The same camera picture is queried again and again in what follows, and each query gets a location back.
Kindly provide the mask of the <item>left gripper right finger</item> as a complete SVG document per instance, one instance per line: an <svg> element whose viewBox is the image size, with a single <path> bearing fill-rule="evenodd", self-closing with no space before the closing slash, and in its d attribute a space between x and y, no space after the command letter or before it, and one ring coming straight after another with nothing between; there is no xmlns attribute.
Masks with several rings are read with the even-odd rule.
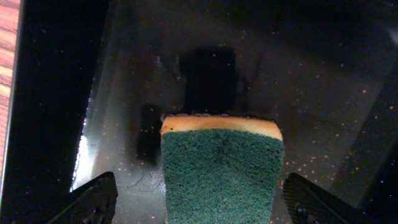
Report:
<svg viewBox="0 0 398 224"><path fill-rule="evenodd" d="M290 173L284 180L282 198L293 223L373 223L359 210L297 173Z"/></svg>

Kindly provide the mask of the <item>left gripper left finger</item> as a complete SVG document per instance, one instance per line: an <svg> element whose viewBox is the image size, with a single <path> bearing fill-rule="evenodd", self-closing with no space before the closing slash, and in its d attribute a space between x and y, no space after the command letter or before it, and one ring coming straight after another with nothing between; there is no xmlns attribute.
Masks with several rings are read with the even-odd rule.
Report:
<svg viewBox="0 0 398 224"><path fill-rule="evenodd" d="M113 172L105 172L70 192L67 203L47 223L111 224L118 190Z"/></svg>

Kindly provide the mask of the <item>yellow green sponge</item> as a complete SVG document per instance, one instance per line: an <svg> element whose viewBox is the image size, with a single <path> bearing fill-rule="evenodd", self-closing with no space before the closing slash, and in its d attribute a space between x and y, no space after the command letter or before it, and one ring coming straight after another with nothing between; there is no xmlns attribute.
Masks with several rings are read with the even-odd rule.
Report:
<svg viewBox="0 0 398 224"><path fill-rule="evenodd" d="M173 115L160 130L166 223L268 223L284 143L275 122Z"/></svg>

